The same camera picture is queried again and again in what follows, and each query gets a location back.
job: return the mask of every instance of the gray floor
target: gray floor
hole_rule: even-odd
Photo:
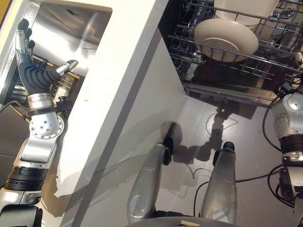
[[[214,152],[225,141],[236,149],[236,178],[245,179],[267,174],[281,163],[281,154],[271,148],[262,135],[265,108],[203,98],[188,98],[174,126],[173,162],[164,166],[157,208],[193,215],[194,195],[198,186],[208,181],[213,169]],[[278,144],[268,116],[267,133]],[[278,176],[272,177],[275,188]],[[238,183],[237,225],[243,227],[285,227],[293,222],[293,210],[270,193],[266,178]],[[196,202],[196,215],[201,209],[206,186]]]

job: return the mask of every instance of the black cable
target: black cable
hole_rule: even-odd
[[[26,110],[26,109],[21,105],[21,103],[18,102],[18,101],[10,101],[10,102],[6,103],[6,104],[4,105],[4,107],[0,110],[0,113],[1,113],[2,111],[4,111],[7,107],[9,107],[10,105],[12,105],[12,104],[16,104],[16,105],[19,106],[23,111],[25,111],[25,112],[27,113],[27,110]]]
[[[276,169],[278,169],[278,168],[280,168],[280,167],[282,167],[282,166],[283,166],[283,165],[280,164],[280,165],[274,167],[274,168],[269,172],[269,174],[268,174],[268,176],[267,176],[267,185],[268,185],[268,187],[269,187],[270,192],[273,194],[273,196],[275,196],[275,198],[276,198],[277,200],[279,200],[281,203],[285,204],[285,205],[288,206],[288,207],[294,208],[294,204],[293,204],[293,203],[291,203],[291,202],[285,200],[284,198],[282,198],[281,196],[277,195],[277,194],[273,191],[273,189],[272,189],[272,187],[271,187],[271,185],[270,185],[270,177],[271,177],[271,175],[273,174],[273,172],[274,172]]]
[[[264,177],[267,177],[268,174],[262,175],[262,176],[256,176],[256,177],[252,177],[252,178],[248,178],[248,179],[242,179],[242,180],[237,180],[236,183],[241,183],[241,182],[247,182],[247,181],[252,181],[252,180],[257,180],[257,179],[261,179]]]
[[[253,181],[253,180],[261,179],[261,178],[264,178],[264,177],[267,177],[267,176],[268,176],[268,174],[265,174],[265,175],[262,175],[262,176],[256,176],[256,177],[252,177],[252,178],[236,180],[236,183],[242,183],[242,182],[247,182],[247,181]],[[196,199],[197,199],[198,191],[199,191],[199,189],[200,189],[203,185],[205,185],[205,184],[207,184],[207,183],[209,183],[209,181],[204,182],[203,184],[201,184],[201,185],[197,188],[197,190],[196,190],[195,199],[194,199],[194,217],[195,217],[195,214],[196,214]]]
[[[276,186],[275,194],[279,195],[280,183]]]
[[[267,115],[268,115],[268,113],[269,113],[269,110],[271,109],[271,107],[273,106],[273,104],[276,102],[276,100],[277,100],[278,98],[279,98],[278,96],[277,96],[276,98],[274,98],[274,100],[270,103],[270,105],[268,106],[268,108],[267,108],[267,110],[266,110],[266,112],[265,112],[265,114],[264,114],[263,123],[262,123],[262,131],[263,131],[263,135],[264,135],[265,139],[267,140],[267,142],[268,142],[271,146],[273,146],[275,149],[277,149],[278,151],[281,151],[280,148],[278,148],[275,144],[273,144],[273,143],[269,140],[269,138],[267,137],[266,132],[265,132],[265,122],[266,122]]]
[[[201,185],[197,188],[197,190],[196,190],[195,199],[194,199],[194,217],[196,216],[196,200],[197,200],[198,191],[199,191],[199,189],[200,189],[203,185],[205,185],[205,184],[207,184],[207,183],[209,183],[209,181],[204,182],[203,184],[201,184]]]

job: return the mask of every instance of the dishwasher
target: dishwasher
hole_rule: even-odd
[[[254,54],[245,56],[194,41],[195,27],[216,18],[219,11],[232,14],[235,21],[240,16],[258,19],[258,24],[251,28],[259,43]],[[301,82],[302,71],[295,56],[302,55],[302,23],[301,1],[279,1],[269,17],[260,17],[214,7],[211,0],[171,0],[159,27],[188,95],[220,96],[265,107],[274,99],[272,91],[276,87],[284,82],[294,86]],[[216,61],[201,53],[203,47],[222,55],[229,52],[235,59],[245,56],[246,60]]]

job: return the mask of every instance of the white plate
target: white plate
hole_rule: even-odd
[[[279,0],[214,0],[214,7],[252,14],[260,17],[268,17],[275,9]],[[217,10],[216,17],[237,21],[249,28],[259,23],[260,19]]]
[[[225,19],[209,19],[202,21],[195,28],[195,42],[213,46],[222,50],[252,55],[258,49],[256,35],[247,27]],[[197,45],[198,49],[217,61],[233,62],[246,59],[244,56],[223,52],[209,47]]]

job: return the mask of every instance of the metal shelf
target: metal shelf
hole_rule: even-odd
[[[295,78],[300,78],[302,71],[297,68],[295,62],[296,52],[302,52],[303,44],[303,4],[295,0],[280,1],[270,15],[270,17],[259,17],[255,15],[245,14],[237,11],[220,9],[213,6],[209,0],[190,0],[182,1],[179,21],[176,23],[174,31],[166,38],[169,40],[169,52],[171,58],[176,66],[181,81],[185,84],[185,88],[190,87],[189,84],[197,85],[197,75],[189,70],[192,64],[199,65],[199,67],[212,64],[216,67],[224,67],[232,70],[234,74],[241,77],[250,78],[247,83],[240,84],[243,87],[251,88],[249,91],[260,90],[271,91],[271,86],[275,83],[288,81],[293,82]],[[194,42],[194,29],[204,20],[215,18],[216,12],[225,11],[235,15],[235,21],[239,15],[254,17],[259,20],[251,30],[255,33],[259,41],[258,50],[251,56],[243,55],[238,52],[231,52],[228,50],[219,49],[213,46],[199,44]],[[269,31],[269,35],[264,37],[263,31]],[[213,51],[222,52],[221,61],[215,61],[212,57],[208,58],[201,53],[202,48],[210,48],[211,55]],[[234,61],[230,63],[223,62],[225,54],[233,54]],[[246,57],[245,60],[235,62],[238,56]],[[239,84],[230,81],[230,83],[222,82],[220,80],[213,84],[205,83],[200,79],[199,83],[204,86],[216,87],[217,84],[226,85],[226,90]]]

